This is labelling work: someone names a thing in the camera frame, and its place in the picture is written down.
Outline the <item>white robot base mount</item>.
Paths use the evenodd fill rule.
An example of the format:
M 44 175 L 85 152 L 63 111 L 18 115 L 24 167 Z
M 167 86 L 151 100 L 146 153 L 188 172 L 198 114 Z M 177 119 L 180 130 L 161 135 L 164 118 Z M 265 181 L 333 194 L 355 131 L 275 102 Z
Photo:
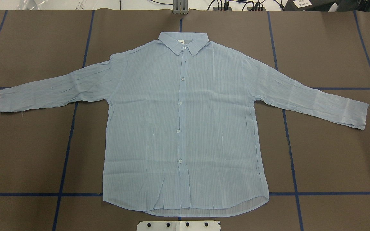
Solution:
M 137 231 L 220 231 L 220 221 L 144 221 L 139 222 Z

